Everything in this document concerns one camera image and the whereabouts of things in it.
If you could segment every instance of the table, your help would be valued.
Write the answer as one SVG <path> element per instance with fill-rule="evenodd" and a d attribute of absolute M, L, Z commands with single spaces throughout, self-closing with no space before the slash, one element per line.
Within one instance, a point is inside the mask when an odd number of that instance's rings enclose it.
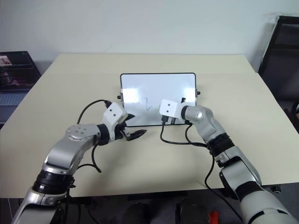
<path fill-rule="evenodd" d="M 51 147 L 99 98 L 118 101 L 121 73 L 194 72 L 197 103 L 209 107 L 233 142 L 259 171 L 263 184 L 299 181 L 299 138 L 271 92 L 242 55 L 61 54 L 0 131 L 0 196 L 24 197 Z M 92 106 L 82 123 L 99 123 L 105 107 Z M 186 126 L 168 126 L 164 138 L 185 141 Z M 73 196 L 203 189 L 208 150 L 166 144 L 160 126 L 141 138 L 99 147 L 91 167 L 78 170 Z M 202 141 L 195 128 L 190 139 Z M 90 162 L 91 150 L 82 163 Z M 222 187 L 215 167 L 208 182 Z"/>

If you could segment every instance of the whiteboard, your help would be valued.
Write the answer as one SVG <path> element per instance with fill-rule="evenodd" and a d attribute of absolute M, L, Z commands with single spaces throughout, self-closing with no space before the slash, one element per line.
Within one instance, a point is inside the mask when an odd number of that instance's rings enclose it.
<path fill-rule="evenodd" d="M 161 125 L 162 99 L 196 105 L 194 73 L 121 74 L 121 99 L 125 110 L 135 115 L 128 126 Z"/>

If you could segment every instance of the red object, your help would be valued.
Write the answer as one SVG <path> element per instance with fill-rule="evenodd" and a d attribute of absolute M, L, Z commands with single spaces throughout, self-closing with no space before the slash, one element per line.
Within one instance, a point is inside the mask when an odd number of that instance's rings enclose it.
<path fill-rule="evenodd" d="M 212 211 L 209 213 L 209 223 L 210 224 L 218 224 L 219 223 L 219 212 Z"/>

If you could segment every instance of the white wall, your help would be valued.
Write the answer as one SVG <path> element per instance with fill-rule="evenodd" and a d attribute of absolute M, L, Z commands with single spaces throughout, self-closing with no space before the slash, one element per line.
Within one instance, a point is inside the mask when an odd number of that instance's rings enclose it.
<path fill-rule="evenodd" d="M 43 72 L 60 52 L 245 54 L 258 69 L 278 15 L 298 0 L 1 0 L 1 51 Z"/>

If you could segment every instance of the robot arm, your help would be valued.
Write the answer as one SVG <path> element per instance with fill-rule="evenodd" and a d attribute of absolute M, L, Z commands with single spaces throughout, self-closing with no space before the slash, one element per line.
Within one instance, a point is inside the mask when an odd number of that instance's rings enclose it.
<path fill-rule="evenodd" d="M 145 130 L 139 130 L 130 134 L 126 130 L 124 121 L 133 117 L 117 103 L 112 103 L 104 112 L 100 125 L 78 124 L 69 127 L 64 137 L 50 150 L 12 223 L 50 223 L 57 206 L 73 186 L 73 175 L 88 149 L 108 144 L 123 136 L 133 140 L 145 133 Z"/>
<path fill-rule="evenodd" d="M 187 120 L 195 125 L 221 168 L 220 179 L 225 189 L 232 198 L 240 201 L 244 223 L 299 223 L 275 196 L 261 187 L 257 170 L 239 147 L 233 144 L 220 123 L 214 119 L 210 109 L 163 100 L 160 114 Z"/>

